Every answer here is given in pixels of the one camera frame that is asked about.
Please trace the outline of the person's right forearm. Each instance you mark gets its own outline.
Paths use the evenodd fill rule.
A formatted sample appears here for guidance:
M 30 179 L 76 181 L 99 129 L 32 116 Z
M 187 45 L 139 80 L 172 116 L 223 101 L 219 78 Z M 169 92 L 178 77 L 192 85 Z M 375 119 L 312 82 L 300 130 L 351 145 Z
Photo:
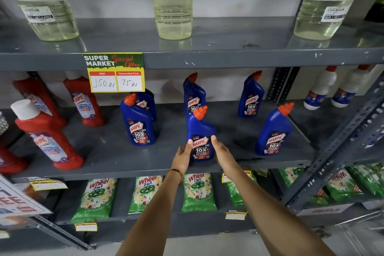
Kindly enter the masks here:
M 272 256 L 337 256 L 298 216 L 252 181 L 239 166 L 224 171 L 236 185 Z

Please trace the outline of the grey metal shelf unit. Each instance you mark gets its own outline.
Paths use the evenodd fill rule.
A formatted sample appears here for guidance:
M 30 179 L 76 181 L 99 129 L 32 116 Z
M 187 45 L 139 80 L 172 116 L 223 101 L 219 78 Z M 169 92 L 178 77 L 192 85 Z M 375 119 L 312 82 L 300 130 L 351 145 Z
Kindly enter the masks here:
M 24 21 L 0 21 L 0 73 L 9 74 L 13 70 L 54 71 L 85 70 L 81 50 L 86 54 L 96 50 L 138 50 L 142 51 L 145 71 L 148 70 L 196 70 L 209 69 L 236 70 L 246 68 L 274 68 L 273 81 L 267 94 L 267 101 L 259 111 L 256 120 L 243 120 L 237 117 L 234 100 L 208 102 L 209 122 L 217 128 L 217 136 L 232 150 L 239 163 L 247 166 L 271 169 L 272 175 L 262 179 L 262 186 L 273 195 L 283 195 L 282 179 L 275 179 L 278 167 L 305 167 L 313 165 L 323 157 L 326 144 L 336 143 L 341 138 L 343 127 L 352 126 L 347 118 L 356 114 L 362 122 L 363 111 L 367 106 L 376 112 L 382 109 L 373 103 L 383 99 L 384 85 L 363 98 L 356 98 L 350 107 L 336 110 L 327 102 L 319 113 L 305 110 L 303 99 L 296 99 L 295 109 L 289 118 L 293 119 L 294 131 L 288 138 L 282 152 L 271 158 L 262 158 L 251 149 L 256 142 L 256 128 L 262 127 L 268 112 L 283 101 L 288 83 L 299 68 L 328 65 L 352 66 L 358 64 L 384 65 L 384 24 L 365 21 L 347 21 L 342 25 L 327 47 L 327 41 L 305 40 L 293 35 L 292 17 L 229 17 L 197 18 L 192 37 L 186 40 L 163 40 L 157 36 L 154 22 L 150 19 L 81 19 L 80 37 L 58 42 L 43 42 L 31 31 Z M 128 215 L 128 192 L 133 191 L 134 177 L 166 173 L 166 156 L 171 154 L 186 136 L 185 115 L 182 103 L 165 103 L 157 106 L 161 131 L 156 145 L 140 150 L 123 136 L 124 127 L 121 114 L 115 106 L 101 108 L 107 122 L 99 128 L 82 127 L 74 110 L 65 110 L 72 115 L 65 133 L 73 135 L 70 141 L 82 155 L 85 164 L 79 171 L 60 172 L 43 162 L 38 148 L 27 142 L 24 135 L 11 147 L 16 153 L 31 160 L 24 173 L 14 176 L 15 182 L 25 181 L 32 176 L 47 176 L 69 183 L 69 190 L 61 195 L 48 198 L 49 207 L 54 214 L 47 220 L 54 220 L 74 243 L 65 243 L 54 232 L 45 232 L 41 223 L 16 225 L 11 228 L 9 239 L 0 240 L 0 252 L 32 251 L 73 246 L 86 249 L 89 240 L 91 248 L 97 244 L 117 242 L 123 237 L 123 230 L 130 228 L 136 215 Z M 101 221 L 101 231 L 95 235 L 79 234 L 70 228 L 70 216 L 78 204 L 85 180 L 97 176 L 116 176 L 117 194 L 111 218 Z

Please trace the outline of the person's right hand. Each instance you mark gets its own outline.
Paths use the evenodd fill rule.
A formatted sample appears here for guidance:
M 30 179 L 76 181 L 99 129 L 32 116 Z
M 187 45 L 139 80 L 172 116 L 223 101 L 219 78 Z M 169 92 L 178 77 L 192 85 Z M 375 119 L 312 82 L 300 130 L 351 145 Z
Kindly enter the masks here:
M 230 178 L 231 180 L 236 177 L 239 171 L 242 171 L 242 169 L 234 159 L 232 153 L 223 143 L 222 151 L 216 152 L 216 157 L 218 164 L 221 166 L 224 173 L 226 173 L 228 178 Z

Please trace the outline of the green and yellow price sign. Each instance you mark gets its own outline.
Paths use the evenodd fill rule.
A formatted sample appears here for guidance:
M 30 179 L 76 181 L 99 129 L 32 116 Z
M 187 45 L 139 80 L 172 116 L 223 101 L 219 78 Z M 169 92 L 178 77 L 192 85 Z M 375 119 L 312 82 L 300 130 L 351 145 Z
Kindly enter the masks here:
M 83 53 L 92 93 L 145 92 L 141 52 Z

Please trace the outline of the person's left forearm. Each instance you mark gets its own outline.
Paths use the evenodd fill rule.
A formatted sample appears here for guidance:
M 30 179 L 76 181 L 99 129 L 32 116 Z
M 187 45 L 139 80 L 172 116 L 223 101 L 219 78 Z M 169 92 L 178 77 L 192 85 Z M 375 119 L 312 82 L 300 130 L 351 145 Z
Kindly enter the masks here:
M 180 175 L 167 173 L 160 188 L 137 219 L 116 256 L 163 256 Z

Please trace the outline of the white bottle with red cap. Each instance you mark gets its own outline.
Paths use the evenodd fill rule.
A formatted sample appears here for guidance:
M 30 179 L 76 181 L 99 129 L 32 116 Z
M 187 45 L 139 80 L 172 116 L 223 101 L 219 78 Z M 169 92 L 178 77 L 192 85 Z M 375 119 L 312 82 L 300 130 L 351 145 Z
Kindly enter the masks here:
M 328 66 L 316 76 L 314 84 L 303 102 L 304 108 L 312 111 L 320 108 L 329 93 L 330 87 L 336 82 L 336 69 L 336 65 Z
M 361 86 L 366 84 L 369 68 L 369 64 L 363 64 L 348 72 L 331 99 L 334 107 L 344 108 L 349 105 Z

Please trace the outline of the blue toilet cleaner bottle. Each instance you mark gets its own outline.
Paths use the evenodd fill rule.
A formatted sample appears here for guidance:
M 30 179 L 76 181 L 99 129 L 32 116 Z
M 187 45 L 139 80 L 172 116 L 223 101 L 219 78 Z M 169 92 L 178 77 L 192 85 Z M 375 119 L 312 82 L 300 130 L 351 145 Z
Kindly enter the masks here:
M 191 161 L 207 161 L 215 157 L 211 136 L 216 135 L 213 124 L 204 120 L 208 106 L 195 109 L 187 118 L 187 140 L 193 142 Z

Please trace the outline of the grey slotted-angle shelf rack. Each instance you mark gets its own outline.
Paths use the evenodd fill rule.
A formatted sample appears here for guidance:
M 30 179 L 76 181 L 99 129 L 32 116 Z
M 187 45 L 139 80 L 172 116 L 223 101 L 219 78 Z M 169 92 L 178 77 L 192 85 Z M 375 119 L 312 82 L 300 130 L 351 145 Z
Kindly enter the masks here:
M 282 203 L 293 212 L 300 212 L 307 200 L 314 196 L 333 175 L 346 164 L 357 159 L 359 149 L 367 145 L 384 125 L 384 70 L 358 104 L 326 141 L 309 168 L 291 185 Z

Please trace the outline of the white and red offer sign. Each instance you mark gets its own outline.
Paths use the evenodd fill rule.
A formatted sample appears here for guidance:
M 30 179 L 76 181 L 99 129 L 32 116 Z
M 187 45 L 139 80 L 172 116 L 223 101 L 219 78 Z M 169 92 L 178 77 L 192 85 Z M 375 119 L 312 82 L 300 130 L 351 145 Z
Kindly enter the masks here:
M 0 219 L 9 216 L 32 217 L 52 213 L 0 174 Z

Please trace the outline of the person's left hand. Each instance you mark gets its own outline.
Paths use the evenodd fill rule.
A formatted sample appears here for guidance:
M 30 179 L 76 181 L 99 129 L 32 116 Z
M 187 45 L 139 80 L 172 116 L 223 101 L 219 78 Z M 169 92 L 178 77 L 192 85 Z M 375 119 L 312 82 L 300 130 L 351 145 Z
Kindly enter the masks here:
M 175 154 L 175 157 L 172 161 L 171 168 L 180 170 L 183 174 L 187 171 L 189 166 L 190 157 L 183 155 L 185 145 L 180 146 Z

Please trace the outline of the row of green detergent packets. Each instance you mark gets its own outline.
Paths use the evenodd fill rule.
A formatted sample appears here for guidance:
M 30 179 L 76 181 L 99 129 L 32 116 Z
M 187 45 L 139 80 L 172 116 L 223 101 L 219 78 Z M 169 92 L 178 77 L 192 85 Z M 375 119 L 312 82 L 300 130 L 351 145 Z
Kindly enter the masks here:
M 216 211 L 219 200 L 229 200 L 229 209 L 243 208 L 244 202 L 234 183 L 223 184 L 222 174 L 193 173 L 186 174 L 182 182 L 181 211 Z M 121 179 L 107 178 L 87 181 L 79 206 L 70 223 L 88 223 L 111 216 L 113 207 L 128 208 L 124 215 L 142 213 L 164 181 L 164 176 L 139 176 L 133 179 L 133 185 L 123 192 L 128 204 L 114 203 Z M 377 163 L 359 165 L 341 169 L 308 202 L 314 205 L 329 206 L 330 203 L 345 203 L 350 199 L 360 199 L 366 193 L 384 198 L 384 165 Z

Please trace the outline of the group of blue cleaner bottles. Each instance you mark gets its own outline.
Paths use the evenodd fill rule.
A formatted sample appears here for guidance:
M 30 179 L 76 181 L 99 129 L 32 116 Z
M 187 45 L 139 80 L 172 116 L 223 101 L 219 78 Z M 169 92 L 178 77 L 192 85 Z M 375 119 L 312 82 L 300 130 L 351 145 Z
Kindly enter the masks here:
M 200 103 L 200 97 L 190 96 L 187 102 L 187 114 L 190 115 L 195 109 L 206 106 Z M 145 108 L 136 104 L 137 95 L 131 93 L 121 103 L 121 111 L 126 120 L 133 143 L 136 145 L 150 145 L 155 142 L 153 139 L 152 116 Z M 293 102 L 286 103 L 274 110 L 267 119 L 257 141 L 256 151 L 261 156 L 277 154 L 285 137 L 291 132 L 292 126 L 287 116 L 294 106 Z

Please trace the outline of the white shelf label strip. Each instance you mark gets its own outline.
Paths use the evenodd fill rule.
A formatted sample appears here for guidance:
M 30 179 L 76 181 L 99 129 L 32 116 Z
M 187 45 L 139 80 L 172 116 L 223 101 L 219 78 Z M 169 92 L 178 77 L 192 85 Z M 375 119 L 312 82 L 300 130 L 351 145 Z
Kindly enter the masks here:
M 333 205 L 333 206 L 320 206 L 320 207 L 313 207 L 313 208 L 307 208 L 300 211 L 297 215 L 298 216 L 310 216 L 310 215 L 332 215 L 332 214 L 339 214 L 347 210 L 349 207 L 353 206 L 354 204 L 343 204 L 343 205 Z

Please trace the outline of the red bathroom cleaner bottle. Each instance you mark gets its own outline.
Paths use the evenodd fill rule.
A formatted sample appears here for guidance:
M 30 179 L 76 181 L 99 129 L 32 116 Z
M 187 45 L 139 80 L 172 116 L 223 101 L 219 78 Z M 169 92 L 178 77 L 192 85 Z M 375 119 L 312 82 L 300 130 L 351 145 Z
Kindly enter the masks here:
M 14 155 L 7 147 L 0 144 L 0 174 L 14 175 L 26 170 L 29 163 Z
M 77 71 L 65 71 L 63 81 L 85 126 L 98 127 L 105 123 L 97 99 L 91 91 L 90 81 Z
M 14 88 L 24 98 L 31 100 L 40 111 L 55 118 L 60 127 L 64 127 L 67 124 L 66 119 L 59 113 L 58 108 L 41 80 L 30 76 L 25 71 L 11 72 L 11 75 Z
M 17 127 L 30 135 L 56 168 L 68 171 L 83 166 L 84 159 L 76 153 L 54 117 L 36 108 L 29 99 L 18 100 L 10 108 L 17 117 Z

